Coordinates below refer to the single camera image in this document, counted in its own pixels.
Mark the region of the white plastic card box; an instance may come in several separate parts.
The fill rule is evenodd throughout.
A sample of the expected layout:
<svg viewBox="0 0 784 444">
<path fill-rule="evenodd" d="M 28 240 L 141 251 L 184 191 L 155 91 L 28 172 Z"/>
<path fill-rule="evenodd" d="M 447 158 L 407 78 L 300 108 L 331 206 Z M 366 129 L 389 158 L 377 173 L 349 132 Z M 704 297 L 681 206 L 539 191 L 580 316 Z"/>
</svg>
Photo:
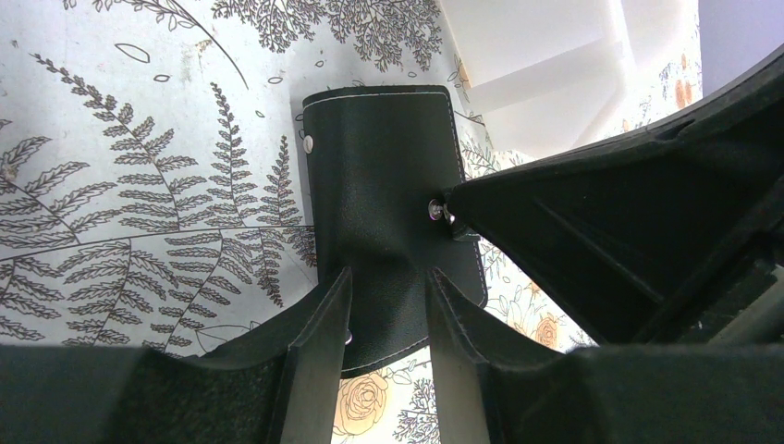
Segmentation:
<svg viewBox="0 0 784 444">
<path fill-rule="evenodd" d="M 693 23 L 693 1 L 445 1 L 469 107 L 494 149 L 596 142 Z"/>
</svg>

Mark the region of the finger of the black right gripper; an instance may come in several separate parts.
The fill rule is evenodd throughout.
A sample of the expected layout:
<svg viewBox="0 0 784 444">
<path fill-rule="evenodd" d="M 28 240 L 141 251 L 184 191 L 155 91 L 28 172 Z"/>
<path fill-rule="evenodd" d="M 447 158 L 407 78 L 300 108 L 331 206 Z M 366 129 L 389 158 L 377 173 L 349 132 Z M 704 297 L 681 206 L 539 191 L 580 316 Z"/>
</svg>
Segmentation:
<svg viewBox="0 0 784 444">
<path fill-rule="evenodd" d="M 447 208 L 593 340 L 783 339 L 783 52 L 642 129 L 455 187 Z"/>
</svg>

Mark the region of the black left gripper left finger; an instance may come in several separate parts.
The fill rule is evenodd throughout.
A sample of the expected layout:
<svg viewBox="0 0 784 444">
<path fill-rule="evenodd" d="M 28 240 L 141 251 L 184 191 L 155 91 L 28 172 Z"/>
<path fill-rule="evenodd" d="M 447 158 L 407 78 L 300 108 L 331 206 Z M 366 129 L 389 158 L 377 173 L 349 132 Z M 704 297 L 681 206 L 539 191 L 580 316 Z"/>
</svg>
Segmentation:
<svg viewBox="0 0 784 444">
<path fill-rule="evenodd" d="M 349 268 L 201 357 L 150 348 L 3 346 L 5 443 L 327 443 Z"/>
</svg>

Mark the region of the black leather card holder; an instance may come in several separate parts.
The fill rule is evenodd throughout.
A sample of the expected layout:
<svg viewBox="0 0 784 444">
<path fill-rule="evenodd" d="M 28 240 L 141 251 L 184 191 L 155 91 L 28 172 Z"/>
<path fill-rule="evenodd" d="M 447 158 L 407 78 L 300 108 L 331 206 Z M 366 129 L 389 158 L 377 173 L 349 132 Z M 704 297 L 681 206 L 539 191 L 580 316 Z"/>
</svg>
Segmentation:
<svg viewBox="0 0 784 444">
<path fill-rule="evenodd" d="M 465 180 L 446 87 L 339 88 L 304 98 L 302 114 L 318 276 L 352 273 L 352 378 L 427 346 L 430 269 L 485 306 L 482 257 L 430 213 Z"/>
</svg>

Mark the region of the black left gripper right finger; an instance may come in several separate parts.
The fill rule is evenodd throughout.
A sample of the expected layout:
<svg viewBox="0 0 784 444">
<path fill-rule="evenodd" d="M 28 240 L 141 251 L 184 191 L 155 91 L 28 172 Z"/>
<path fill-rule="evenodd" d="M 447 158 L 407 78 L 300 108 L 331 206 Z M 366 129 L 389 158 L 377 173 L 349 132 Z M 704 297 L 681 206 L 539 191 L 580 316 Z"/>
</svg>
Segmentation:
<svg viewBox="0 0 784 444">
<path fill-rule="evenodd" d="M 783 349 L 551 350 L 469 301 L 439 269 L 426 313 L 444 443 L 779 443 Z"/>
</svg>

